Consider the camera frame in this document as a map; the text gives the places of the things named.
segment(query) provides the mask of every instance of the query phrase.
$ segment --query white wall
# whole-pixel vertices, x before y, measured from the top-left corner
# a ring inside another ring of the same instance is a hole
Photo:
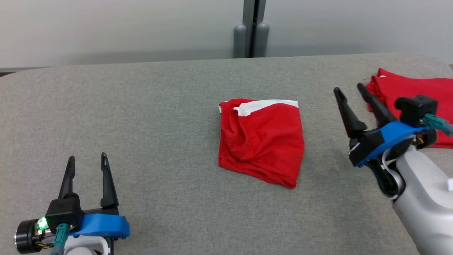
[[[267,0],[267,57],[414,52],[453,64],[452,0]]]
[[[231,58],[242,0],[4,0],[0,71]]]

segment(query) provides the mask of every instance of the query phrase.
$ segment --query red fabric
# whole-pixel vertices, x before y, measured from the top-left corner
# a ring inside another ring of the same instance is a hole
[[[400,76],[379,69],[377,76],[371,77],[368,90],[383,102],[390,111],[400,117],[400,110],[395,109],[395,101],[399,97],[415,97],[425,95],[439,102],[436,116],[453,122],[453,79],[432,78],[414,79]],[[439,137],[432,148],[453,148],[453,137],[438,132]]]
[[[293,189],[305,150],[299,109],[278,103],[238,116],[233,108],[251,101],[220,103],[219,166]]]

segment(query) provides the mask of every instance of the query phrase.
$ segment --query teal connector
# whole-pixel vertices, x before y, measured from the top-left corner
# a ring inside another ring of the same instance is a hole
[[[453,125],[451,125],[448,121],[430,113],[425,114],[424,125],[430,128],[438,129],[448,136],[453,136]]]
[[[53,249],[51,255],[63,255],[64,245],[66,244],[67,238],[69,237],[69,225],[60,224],[57,227],[55,233],[55,239],[53,240]]]

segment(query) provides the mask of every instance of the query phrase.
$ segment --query gray fabric surface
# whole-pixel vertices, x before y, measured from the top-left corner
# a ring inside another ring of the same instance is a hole
[[[341,87],[371,126],[356,83],[379,67],[453,77],[441,61],[407,54],[87,65],[2,77],[1,254],[16,254],[17,225],[43,216],[57,197],[70,155],[82,208],[99,207],[101,152],[131,226],[117,255],[418,254],[372,172],[351,166],[333,95]],[[295,189],[217,166],[217,105],[237,97],[299,101],[306,151]],[[427,154],[452,176],[452,150]]]

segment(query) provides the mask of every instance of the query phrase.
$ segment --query white stripe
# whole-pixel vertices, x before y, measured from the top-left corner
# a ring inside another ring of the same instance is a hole
[[[249,116],[252,112],[256,112],[258,110],[261,110],[265,107],[271,106],[276,103],[284,103],[299,108],[299,103],[297,101],[268,99],[252,101],[248,103],[241,103],[239,107],[234,107],[233,109],[237,111],[237,115],[239,116]]]

